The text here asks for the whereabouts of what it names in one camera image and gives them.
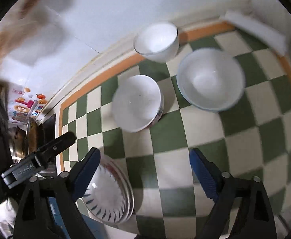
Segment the folded white cloth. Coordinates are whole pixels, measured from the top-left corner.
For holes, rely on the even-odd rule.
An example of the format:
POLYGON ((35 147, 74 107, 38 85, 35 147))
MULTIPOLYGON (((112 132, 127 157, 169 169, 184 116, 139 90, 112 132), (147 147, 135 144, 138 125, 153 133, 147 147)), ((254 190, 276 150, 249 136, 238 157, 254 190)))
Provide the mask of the folded white cloth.
POLYGON ((228 10, 221 15, 220 20, 231 23, 246 33, 255 36, 264 44, 274 49, 281 57, 287 53, 287 44, 285 35, 276 29, 256 20, 253 17, 244 15, 238 11, 228 10))

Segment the red floral pattern plate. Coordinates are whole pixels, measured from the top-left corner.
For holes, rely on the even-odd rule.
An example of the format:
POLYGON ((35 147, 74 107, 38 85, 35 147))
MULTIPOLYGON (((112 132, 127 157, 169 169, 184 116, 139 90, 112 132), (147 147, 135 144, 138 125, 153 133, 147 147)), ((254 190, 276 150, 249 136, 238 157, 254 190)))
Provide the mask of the red floral pattern plate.
POLYGON ((131 183, 122 168, 107 155, 101 157, 101 165, 110 173, 110 177, 115 183, 114 190, 118 192, 108 193, 112 196, 110 202, 110 217, 105 217, 106 224, 120 224, 128 221, 134 211, 135 199, 131 183))

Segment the metal cooking pot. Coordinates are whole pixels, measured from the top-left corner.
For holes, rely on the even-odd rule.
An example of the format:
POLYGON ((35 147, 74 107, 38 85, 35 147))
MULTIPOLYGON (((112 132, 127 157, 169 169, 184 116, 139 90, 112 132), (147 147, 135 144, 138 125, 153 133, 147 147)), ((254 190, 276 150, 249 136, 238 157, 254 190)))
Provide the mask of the metal cooking pot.
POLYGON ((8 129, 9 149, 13 164, 16 164, 29 154, 37 151, 38 146, 38 124, 30 118, 26 130, 19 127, 8 129))

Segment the blue leaf pattern plate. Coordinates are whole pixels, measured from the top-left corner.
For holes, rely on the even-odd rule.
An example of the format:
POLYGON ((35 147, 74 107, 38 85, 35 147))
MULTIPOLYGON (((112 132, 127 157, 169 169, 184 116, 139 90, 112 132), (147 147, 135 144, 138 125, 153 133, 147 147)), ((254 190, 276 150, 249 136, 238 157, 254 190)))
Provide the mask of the blue leaf pattern plate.
POLYGON ((99 164, 82 200, 90 213, 103 223, 118 223, 125 214, 125 191, 111 166, 99 164))

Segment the white bowl blue rim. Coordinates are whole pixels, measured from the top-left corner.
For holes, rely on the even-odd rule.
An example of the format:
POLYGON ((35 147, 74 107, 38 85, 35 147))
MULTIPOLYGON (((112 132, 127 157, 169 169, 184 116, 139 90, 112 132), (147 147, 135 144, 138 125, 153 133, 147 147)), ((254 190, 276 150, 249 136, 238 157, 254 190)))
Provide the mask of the white bowl blue rim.
POLYGON ((229 53, 201 48, 185 56, 177 69, 181 95, 193 106, 220 112, 233 107, 245 88, 245 74, 229 53))

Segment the small white bowl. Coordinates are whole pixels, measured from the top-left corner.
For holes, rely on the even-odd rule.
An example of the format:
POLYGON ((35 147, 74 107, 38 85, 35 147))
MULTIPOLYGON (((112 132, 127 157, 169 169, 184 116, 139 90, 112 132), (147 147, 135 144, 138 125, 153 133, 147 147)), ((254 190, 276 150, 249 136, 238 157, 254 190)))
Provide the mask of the small white bowl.
POLYGON ((171 22, 151 24, 136 35, 133 47, 138 54, 150 61, 166 63, 178 53, 178 28, 171 22))

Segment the white bowl dark pattern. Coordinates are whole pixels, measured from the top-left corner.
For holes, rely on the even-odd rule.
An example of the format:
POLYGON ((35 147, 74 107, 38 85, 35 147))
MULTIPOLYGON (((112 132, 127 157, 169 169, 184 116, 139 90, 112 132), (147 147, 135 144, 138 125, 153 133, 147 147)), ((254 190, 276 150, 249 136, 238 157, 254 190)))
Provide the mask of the white bowl dark pattern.
POLYGON ((119 84, 111 109, 118 127, 136 133, 159 121, 164 110, 164 96, 154 79, 135 75, 119 84))

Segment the green checkered table mat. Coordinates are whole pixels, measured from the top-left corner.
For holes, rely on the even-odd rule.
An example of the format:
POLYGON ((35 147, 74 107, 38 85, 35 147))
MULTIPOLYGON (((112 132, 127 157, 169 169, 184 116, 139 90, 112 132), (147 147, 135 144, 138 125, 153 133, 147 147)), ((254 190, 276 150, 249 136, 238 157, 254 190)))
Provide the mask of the green checkered table mat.
POLYGON ((274 214, 291 205, 291 68, 265 44, 227 23, 214 23, 181 36, 184 44, 172 61, 158 64, 138 55, 114 64, 61 105, 59 132, 77 140, 65 150, 62 170, 70 170, 97 147, 125 171, 135 209, 129 221, 115 225, 125 232, 155 238, 193 238, 213 202, 195 179, 189 151, 233 176, 258 176, 274 214), (238 60, 246 89, 231 109, 213 113, 190 105, 177 87, 177 66, 189 53, 216 48, 238 60), (152 77, 164 94, 160 121, 138 133, 122 131, 111 115, 112 97, 128 77, 152 77))

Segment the colourful fruit wall sticker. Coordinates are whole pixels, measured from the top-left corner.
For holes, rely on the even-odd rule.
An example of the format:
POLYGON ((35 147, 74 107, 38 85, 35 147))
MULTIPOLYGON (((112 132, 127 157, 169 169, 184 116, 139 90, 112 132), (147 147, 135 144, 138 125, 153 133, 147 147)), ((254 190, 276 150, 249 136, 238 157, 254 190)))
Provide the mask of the colourful fruit wall sticker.
POLYGON ((26 125, 30 118, 37 118, 47 102, 44 94, 35 94, 28 87, 11 84, 7 91, 7 113, 9 121, 11 123, 26 125))

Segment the black induction cooktop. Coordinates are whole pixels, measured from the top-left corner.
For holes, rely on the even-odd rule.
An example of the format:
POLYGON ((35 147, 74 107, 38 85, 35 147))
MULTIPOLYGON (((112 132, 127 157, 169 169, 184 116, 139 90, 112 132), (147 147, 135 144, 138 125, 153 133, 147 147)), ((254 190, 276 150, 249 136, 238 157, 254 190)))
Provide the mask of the black induction cooktop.
POLYGON ((38 127, 37 148, 55 139, 56 114, 50 116, 38 127))

